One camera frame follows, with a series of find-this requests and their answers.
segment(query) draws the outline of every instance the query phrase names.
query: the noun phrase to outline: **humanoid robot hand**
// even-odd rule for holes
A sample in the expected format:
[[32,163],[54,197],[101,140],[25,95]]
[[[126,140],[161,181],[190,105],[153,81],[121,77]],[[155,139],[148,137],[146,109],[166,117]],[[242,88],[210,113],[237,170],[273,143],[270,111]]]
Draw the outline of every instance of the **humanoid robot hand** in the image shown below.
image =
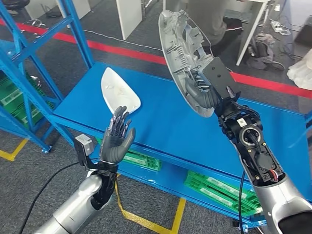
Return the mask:
[[131,119],[126,121],[128,112],[124,113],[126,106],[118,107],[110,119],[110,126],[105,130],[100,144],[100,159],[101,161],[117,164],[122,161],[129,150],[135,137],[135,128],[128,133]]

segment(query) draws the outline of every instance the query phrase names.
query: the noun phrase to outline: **gray plastic part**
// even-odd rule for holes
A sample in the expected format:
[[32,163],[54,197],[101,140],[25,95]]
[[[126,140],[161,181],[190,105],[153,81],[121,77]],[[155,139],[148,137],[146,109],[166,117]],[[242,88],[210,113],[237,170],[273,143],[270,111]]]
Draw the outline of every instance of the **gray plastic part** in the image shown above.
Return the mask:
[[189,84],[203,94],[209,92],[212,85],[199,70],[202,71],[213,60],[212,55],[205,54],[202,47],[204,40],[200,30],[191,27],[187,19],[188,15],[183,10],[162,12],[158,25],[162,52],[173,80],[186,102],[202,117],[210,117],[214,108],[199,105],[185,86],[187,79]]

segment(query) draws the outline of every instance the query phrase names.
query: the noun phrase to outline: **table leg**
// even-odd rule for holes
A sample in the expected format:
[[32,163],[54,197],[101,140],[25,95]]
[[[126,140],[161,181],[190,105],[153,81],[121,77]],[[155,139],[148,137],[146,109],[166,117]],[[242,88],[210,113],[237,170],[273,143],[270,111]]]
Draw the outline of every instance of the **table leg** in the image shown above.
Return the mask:
[[236,66],[239,66],[239,64],[241,63],[246,50],[247,49],[252,37],[254,35],[255,30],[257,28],[257,25],[259,23],[260,18],[264,13],[266,6],[267,2],[252,2],[252,16],[250,22],[247,25],[246,28],[244,29],[242,33]]

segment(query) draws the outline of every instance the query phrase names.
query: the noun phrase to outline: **green plastic tray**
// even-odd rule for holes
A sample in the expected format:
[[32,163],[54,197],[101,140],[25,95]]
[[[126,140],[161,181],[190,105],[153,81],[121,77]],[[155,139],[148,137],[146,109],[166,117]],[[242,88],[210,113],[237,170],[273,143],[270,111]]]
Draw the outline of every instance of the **green plastic tray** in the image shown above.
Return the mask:
[[[184,185],[227,206],[235,212],[239,212],[239,190],[236,187],[192,171],[188,171]],[[242,216],[250,216],[261,211],[262,208],[255,193],[246,190],[242,192]]]
[[[37,123],[38,121],[39,121],[40,119],[43,117],[42,113],[40,113],[37,108],[36,108],[33,105],[31,106],[31,115],[32,115],[33,124]],[[26,111],[23,103],[17,107],[17,109],[16,109],[15,111],[14,111],[12,113],[12,116],[15,117],[18,121],[23,124],[25,127],[28,128],[28,119],[27,119]]]
[[[38,93],[42,96],[45,94],[38,87],[35,81],[33,81],[29,75],[26,74],[26,78],[31,83]],[[22,103],[24,103],[23,93],[17,86],[12,83],[10,79],[5,76],[0,78],[0,105],[3,106],[6,111],[12,114],[17,110]],[[48,104],[52,109],[54,106],[52,103],[48,102]]]
[[[96,137],[95,139],[99,144],[102,142],[102,140],[100,138]],[[160,171],[160,168],[162,167],[162,162],[159,159],[144,155],[133,150],[128,151],[128,153],[126,153],[122,161],[146,167],[155,171]]]

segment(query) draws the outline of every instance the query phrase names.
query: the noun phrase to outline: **white plastic part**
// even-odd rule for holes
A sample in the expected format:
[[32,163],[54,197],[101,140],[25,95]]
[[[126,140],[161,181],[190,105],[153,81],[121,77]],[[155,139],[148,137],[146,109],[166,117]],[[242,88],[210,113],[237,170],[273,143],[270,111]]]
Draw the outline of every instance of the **white plastic part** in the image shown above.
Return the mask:
[[289,67],[287,75],[298,87],[312,90],[312,49],[301,61]]
[[105,70],[100,87],[103,97],[112,114],[119,106],[126,106],[131,114],[141,105],[137,94],[112,68]]

